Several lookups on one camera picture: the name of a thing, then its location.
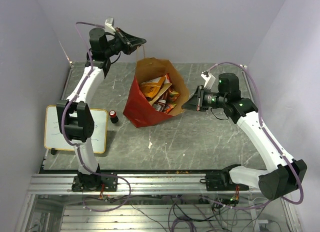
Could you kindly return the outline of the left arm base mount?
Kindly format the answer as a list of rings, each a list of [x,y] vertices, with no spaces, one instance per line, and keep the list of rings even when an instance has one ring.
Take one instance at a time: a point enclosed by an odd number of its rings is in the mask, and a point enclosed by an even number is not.
[[[71,190],[73,192],[115,192],[117,186],[118,178],[112,174],[104,174],[104,177],[102,177],[78,173],[73,179]]]

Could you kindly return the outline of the red brown paper bag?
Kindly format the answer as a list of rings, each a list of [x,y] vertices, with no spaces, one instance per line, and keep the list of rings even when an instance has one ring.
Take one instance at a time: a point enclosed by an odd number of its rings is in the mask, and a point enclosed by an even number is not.
[[[136,59],[134,79],[123,111],[137,128],[149,127],[183,113],[189,90],[167,59]]]

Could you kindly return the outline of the brown snack pouch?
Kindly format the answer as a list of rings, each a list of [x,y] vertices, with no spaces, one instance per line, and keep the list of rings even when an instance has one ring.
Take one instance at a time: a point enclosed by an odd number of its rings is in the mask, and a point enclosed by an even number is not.
[[[152,106],[171,86],[172,83],[164,83],[157,95],[151,101],[149,101],[149,105]]]

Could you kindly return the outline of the red capped black marker stamp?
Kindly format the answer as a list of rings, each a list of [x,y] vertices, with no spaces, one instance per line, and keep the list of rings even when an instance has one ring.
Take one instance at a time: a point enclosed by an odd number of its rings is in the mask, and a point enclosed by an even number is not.
[[[117,116],[117,113],[114,110],[109,111],[109,117],[110,117],[110,121],[113,124],[116,124],[119,121],[119,118]]]

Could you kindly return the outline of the orange snack pouch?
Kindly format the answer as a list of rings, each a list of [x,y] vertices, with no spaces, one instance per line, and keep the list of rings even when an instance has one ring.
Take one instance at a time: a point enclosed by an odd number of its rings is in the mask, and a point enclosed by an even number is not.
[[[158,78],[143,82],[139,85],[139,89],[141,93],[145,96],[145,98],[153,99],[161,89],[165,80],[166,80],[166,77],[162,76],[162,77],[158,77]]]

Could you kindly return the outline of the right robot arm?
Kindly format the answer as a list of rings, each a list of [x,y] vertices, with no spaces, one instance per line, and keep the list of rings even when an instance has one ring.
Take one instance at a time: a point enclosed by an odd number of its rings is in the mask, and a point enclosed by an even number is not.
[[[182,105],[185,110],[205,112],[222,109],[251,140],[260,154],[266,169],[257,170],[235,164],[224,168],[218,177],[218,184],[226,190],[237,184],[260,189],[270,201],[301,190],[307,165],[296,160],[271,134],[259,117],[259,110],[253,101],[241,96],[239,79],[233,73],[218,76],[218,91],[211,88],[215,77],[208,71],[201,74],[204,85],[197,87],[190,99]]]

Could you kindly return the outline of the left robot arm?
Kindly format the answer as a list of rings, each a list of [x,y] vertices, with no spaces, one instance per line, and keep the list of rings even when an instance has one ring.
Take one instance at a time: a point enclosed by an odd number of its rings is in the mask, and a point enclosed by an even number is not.
[[[130,55],[145,43],[144,38],[120,28],[107,32],[95,27],[89,31],[83,75],[70,96],[56,104],[60,133],[74,148],[78,160],[78,172],[71,187],[74,192],[96,191],[106,186],[92,146],[95,123],[89,104],[113,64],[111,57]]]

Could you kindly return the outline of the small whiteboard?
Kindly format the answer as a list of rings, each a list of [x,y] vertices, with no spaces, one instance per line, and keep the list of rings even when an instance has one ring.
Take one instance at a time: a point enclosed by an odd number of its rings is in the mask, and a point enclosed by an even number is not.
[[[91,115],[94,120],[94,131],[91,137],[93,152],[103,154],[107,146],[107,124],[108,112],[101,109],[91,109]],[[46,108],[45,127],[44,127],[44,147],[46,149],[55,149],[57,151],[73,151],[59,130],[57,109],[53,105]]]

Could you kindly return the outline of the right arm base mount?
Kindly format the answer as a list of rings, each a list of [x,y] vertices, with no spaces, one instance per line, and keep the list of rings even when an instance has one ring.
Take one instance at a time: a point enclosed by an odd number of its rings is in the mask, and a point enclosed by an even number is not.
[[[205,174],[204,179],[200,179],[199,182],[204,184],[207,191],[248,191],[249,186],[243,184],[236,184],[231,180],[230,171],[240,164],[234,164],[225,167],[221,170],[212,170]]]

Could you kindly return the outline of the aluminium extrusion rail frame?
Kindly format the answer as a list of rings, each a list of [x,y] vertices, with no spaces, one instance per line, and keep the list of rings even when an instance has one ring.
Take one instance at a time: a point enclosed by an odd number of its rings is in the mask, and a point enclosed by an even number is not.
[[[131,186],[132,195],[233,194],[234,190],[207,191],[200,183],[204,174],[120,174]],[[35,174],[27,193],[34,195],[99,195],[96,192],[73,192],[74,174]]]

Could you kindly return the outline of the colourful small snack packets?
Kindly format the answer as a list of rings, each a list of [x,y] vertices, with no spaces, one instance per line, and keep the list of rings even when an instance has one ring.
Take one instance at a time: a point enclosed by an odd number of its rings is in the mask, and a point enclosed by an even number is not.
[[[168,74],[165,75],[164,83],[172,83]],[[176,100],[180,93],[174,90],[172,86],[152,105],[153,109],[158,112],[169,114],[176,106]]]

